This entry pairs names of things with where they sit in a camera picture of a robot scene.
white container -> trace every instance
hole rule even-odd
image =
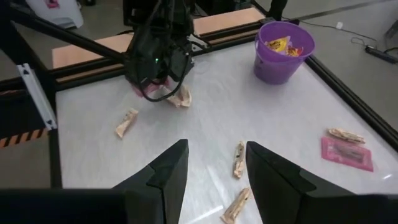
[[[37,16],[63,28],[81,27],[83,16],[80,13],[76,0],[56,0],[47,5],[50,0],[26,0],[29,7]]]

wooden board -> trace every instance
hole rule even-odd
[[[250,8],[195,19],[193,23],[195,25],[195,32],[199,35],[202,35],[220,29],[227,29],[251,22],[256,22],[263,18],[264,16],[257,9]],[[123,52],[127,49],[131,38],[132,34],[123,34],[96,40],[96,42],[111,49],[117,50],[118,52]],[[52,50],[53,68],[60,68],[98,58],[101,58],[101,56],[74,45],[59,47]]]

floor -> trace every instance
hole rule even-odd
[[[266,9],[271,0],[257,0]],[[122,0],[97,0],[93,7],[83,7],[85,23],[75,32],[91,39],[115,35],[128,29],[123,25]],[[377,42],[341,30],[302,24],[314,37],[317,44],[315,56],[333,73],[342,79],[357,95],[379,113],[387,122],[398,129],[398,67],[365,53],[364,46],[351,43],[352,37],[363,39],[364,44],[385,50],[398,46],[398,37],[384,40],[383,34],[398,20],[398,1],[380,0],[301,0],[288,2],[284,17],[296,18],[319,12],[332,11],[364,2],[375,2],[365,7],[350,9],[307,19],[305,22],[336,26],[343,23],[343,29],[370,36]],[[66,43],[17,26],[44,64],[52,67],[51,49]],[[16,76],[14,64],[0,52],[0,80]],[[48,141],[46,138],[0,150],[0,188],[49,187]]]

white table surface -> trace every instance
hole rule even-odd
[[[180,223],[222,223],[221,214],[249,186],[246,171],[232,177],[239,140],[257,141],[304,169],[357,194],[398,194],[398,156],[312,70],[302,65],[288,83],[265,84],[252,72],[254,44],[195,58],[185,79],[189,109],[139,98],[124,77],[57,93],[59,145],[65,188],[111,188],[179,139],[187,138],[188,180]],[[135,125],[114,133],[129,108]],[[321,158],[326,128],[364,136],[374,172]],[[236,223],[261,223],[250,200]]]

